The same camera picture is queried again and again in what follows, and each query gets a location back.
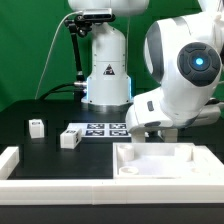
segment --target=white block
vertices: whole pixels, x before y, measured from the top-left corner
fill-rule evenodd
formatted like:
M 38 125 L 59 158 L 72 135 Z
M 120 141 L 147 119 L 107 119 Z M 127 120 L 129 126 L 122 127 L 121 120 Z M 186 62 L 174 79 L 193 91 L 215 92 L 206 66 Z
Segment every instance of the white block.
M 80 128 L 67 129 L 60 135 L 62 149 L 74 149 L 81 140 L 82 130 Z
M 0 180 L 6 180 L 19 163 L 19 147 L 7 147 L 0 156 Z
M 131 144 L 118 145 L 117 152 L 120 161 L 131 161 L 135 158 L 134 146 Z
M 29 120 L 31 138 L 44 138 L 44 124 L 40 119 Z

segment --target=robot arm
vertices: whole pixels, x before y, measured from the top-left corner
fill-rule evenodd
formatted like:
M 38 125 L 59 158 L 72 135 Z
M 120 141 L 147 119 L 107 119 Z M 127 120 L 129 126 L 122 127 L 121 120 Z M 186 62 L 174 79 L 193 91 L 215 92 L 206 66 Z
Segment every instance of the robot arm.
M 72 10 L 111 8 L 116 16 L 133 16 L 143 13 L 149 0 L 68 0 Z
M 223 3 L 201 0 L 200 5 L 205 12 L 157 21 L 146 34 L 145 62 L 161 86 L 134 98 L 126 116 L 130 133 L 188 127 L 203 114 L 222 70 Z M 213 123 L 220 110 L 210 109 L 206 116 L 211 112 Z

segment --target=warning label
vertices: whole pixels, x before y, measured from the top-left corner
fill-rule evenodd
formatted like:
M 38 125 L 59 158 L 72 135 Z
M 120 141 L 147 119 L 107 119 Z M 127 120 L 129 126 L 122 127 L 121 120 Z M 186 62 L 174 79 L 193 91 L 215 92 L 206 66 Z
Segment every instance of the warning label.
M 107 69 L 103 73 L 104 75 L 115 75 L 114 70 L 112 69 L 111 65 L 107 66 Z

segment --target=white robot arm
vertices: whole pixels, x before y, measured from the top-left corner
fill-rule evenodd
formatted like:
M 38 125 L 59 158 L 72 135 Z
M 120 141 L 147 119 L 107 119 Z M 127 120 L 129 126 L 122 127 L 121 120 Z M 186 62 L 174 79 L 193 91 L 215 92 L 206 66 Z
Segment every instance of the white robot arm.
M 205 12 L 160 20 L 150 27 L 145 62 L 161 86 L 134 98 L 126 116 L 130 133 L 184 128 L 200 119 L 209 124 L 220 116 L 218 107 L 205 107 L 220 79 L 224 44 L 223 3 L 212 2 L 212 13 L 206 11 L 211 1 L 201 0 Z
M 146 10 L 149 0 L 68 0 L 70 7 L 83 11 L 78 19 L 131 16 Z M 95 111 L 123 111 L 132 102 L 131 81 L 125 71 L 124 35 L 102 21 L 92 23 L 92 73 L 87 78 L 84 107 Z
M 68 0 L 72 10 L 111 8 L 116 16 L 133 16 L 143 13 L 149 0 Z

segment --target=green wall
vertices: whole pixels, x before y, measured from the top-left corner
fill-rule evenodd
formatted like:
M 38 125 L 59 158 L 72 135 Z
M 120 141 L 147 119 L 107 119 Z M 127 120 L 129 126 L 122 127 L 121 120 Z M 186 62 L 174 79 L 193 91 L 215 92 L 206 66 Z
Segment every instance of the green wall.
M 159 19 L 197 13 L 197 0 L 151 0 L 148 10 L 130 19 L 128 74 L 133 95 L 157 86 L 143 60 L 143 41 L 149 26 Z M 0 1 L 0 110 L 11 103 L 34 99 L 55 30 L 71 10 L 67 0 Z M 127 18 L 112 25 L 127 34 Z M 91 37 L 79 39 L 85 75 L 91 73 Z M 75 80 L 75 64 L 68 30 L 60 30 L 40 95 L 59 84 Z M 52 97 L 72 99 L 70 94 Z

